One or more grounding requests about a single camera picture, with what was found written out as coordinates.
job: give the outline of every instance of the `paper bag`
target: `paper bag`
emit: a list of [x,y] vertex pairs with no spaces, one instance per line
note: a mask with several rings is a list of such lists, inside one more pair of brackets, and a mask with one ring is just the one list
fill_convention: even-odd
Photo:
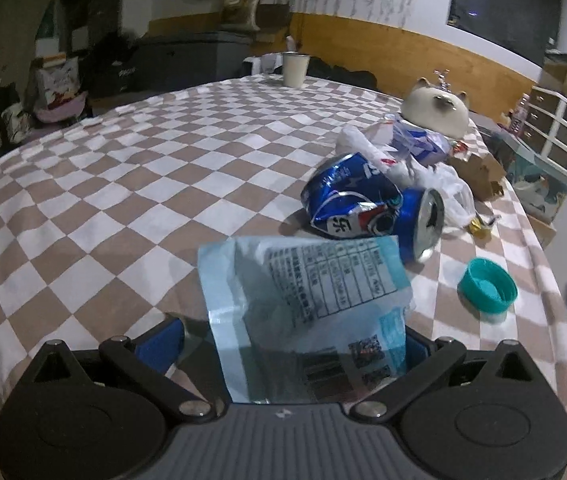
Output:
[[477,200],[486,202],[503,196],[503,188],[499,182],[505,177],[505,171],[492,155],[489,154],[482,158],[473,154],[468,160],[451,156],[447,163],[470,186]]

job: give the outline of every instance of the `screw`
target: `screw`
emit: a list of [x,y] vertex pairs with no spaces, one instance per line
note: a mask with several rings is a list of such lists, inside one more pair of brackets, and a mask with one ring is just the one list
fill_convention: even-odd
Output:
[[187,416],[208,415],[212,406],[205,400],[186,400],[179,404],[179,411]]
[[383,402],[365,400],[355,406],[355,412],[365,418],[379,418],[388,412],[388,408]]

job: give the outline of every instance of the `nutrition facts label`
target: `nutrition facts label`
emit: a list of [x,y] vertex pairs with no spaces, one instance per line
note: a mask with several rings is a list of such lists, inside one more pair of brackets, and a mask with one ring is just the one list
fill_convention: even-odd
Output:
[[348,240],[269,251],[266,264],[304,321],[330,316],[397,290],[377,241]]

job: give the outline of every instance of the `can lid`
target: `can lid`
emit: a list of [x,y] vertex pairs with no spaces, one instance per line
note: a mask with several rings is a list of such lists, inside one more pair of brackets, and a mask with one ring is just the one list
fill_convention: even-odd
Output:
[[443,232],[444,206],[443,198],[436,189],[423,192],[417,229],[415,231],[415,260],[425,262],[435,251],[435,246]]

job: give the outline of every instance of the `blue aluminum can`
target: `blue aluminum can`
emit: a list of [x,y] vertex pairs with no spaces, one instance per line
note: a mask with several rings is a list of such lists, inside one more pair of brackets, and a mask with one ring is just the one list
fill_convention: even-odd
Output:
[[336,156],[317,168],[301,202],[311,225],[333,237],[397,235],[404,263],[432,256],[443,230],[438,191],[400,191],[361,153]]

